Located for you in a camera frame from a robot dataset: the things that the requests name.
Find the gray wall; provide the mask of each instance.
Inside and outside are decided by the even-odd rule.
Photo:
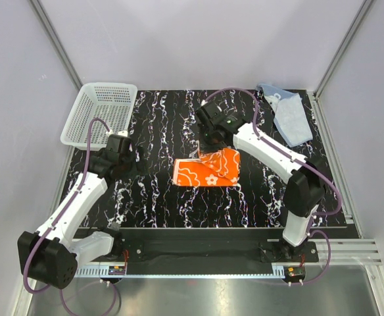
[[[27,0],[0,0],[0,315],[22,279],[16,241],[50,212],[77,94]]]
[[[321,96],[365,237],[384,263],[384,0],[376,1]]]
[[[42,0],[84,83],[315,89],[362,0]]]

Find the blue towel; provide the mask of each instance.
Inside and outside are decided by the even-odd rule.
[[[274,124],[289,147],[301,145],[313,139],[312,132],[298,93],[292,93],[268,84],[256,87],[275,113]]]

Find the white plastic basket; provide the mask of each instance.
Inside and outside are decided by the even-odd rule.
[[[84,84],[66,120],[60,141],[86,150],[88,126],[95,117],[103,119],[115,133],[127,130],[137,92],[138,89],[133,84]],[[91,150],[97,151],[106,147],[107,139],[106,128],[100,122],[94,123]]]

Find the orange towel with flower pattern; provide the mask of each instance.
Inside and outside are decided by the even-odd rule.
[[[178,186],[236,186],[240,154],[230,148],[201,154],[198,159],[176,159],[173,183]]]

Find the metal floor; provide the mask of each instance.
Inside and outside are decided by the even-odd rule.
[[[308,278],[320,272],[318,267],[307,270]],[[148,278],[122,280],[117,289],[122,303],[118,298],[109,315],[379,315],[366,271],[357,266],[332,266],[319,282],[303,287],[289,288],[278,280]],[[64,297],[76,315],[96,316],[110,306],[113,293],[91,278],[79,278],[64,290]],[[59,291],[33,297],[28,315],[67,315]]]

